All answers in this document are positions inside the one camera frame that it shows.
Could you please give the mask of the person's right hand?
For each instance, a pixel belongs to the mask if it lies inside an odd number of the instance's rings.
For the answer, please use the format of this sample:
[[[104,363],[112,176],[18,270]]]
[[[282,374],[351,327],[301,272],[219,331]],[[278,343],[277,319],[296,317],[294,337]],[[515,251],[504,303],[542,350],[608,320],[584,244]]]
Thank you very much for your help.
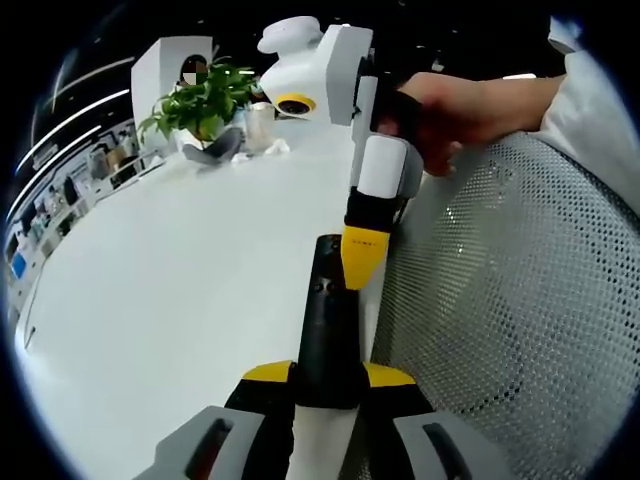
[[[490,144],[514,132],[535,132],[562,76],[472,81],[420,72],[399,91],[421,106],[415,146],[432,176],[452,170],[450,159],[464,146]]]

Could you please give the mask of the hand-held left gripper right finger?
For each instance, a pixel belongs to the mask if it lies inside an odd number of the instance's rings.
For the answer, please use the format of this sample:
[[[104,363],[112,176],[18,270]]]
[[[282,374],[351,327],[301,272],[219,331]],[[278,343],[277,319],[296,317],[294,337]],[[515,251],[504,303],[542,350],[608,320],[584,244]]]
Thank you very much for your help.
[[[461,417],[435,409],[399,369],[349,362],[374,479],[504,479],[501,449]]]

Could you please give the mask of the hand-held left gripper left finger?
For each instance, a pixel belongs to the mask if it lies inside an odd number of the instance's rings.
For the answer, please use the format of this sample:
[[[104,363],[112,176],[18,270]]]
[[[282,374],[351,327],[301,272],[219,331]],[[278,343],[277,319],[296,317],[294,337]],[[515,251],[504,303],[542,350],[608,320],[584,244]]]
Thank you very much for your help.
[[[161,440],[156,479],[283,479],[293,451],[292,361],[243,375],[224,406],[208,406]]]

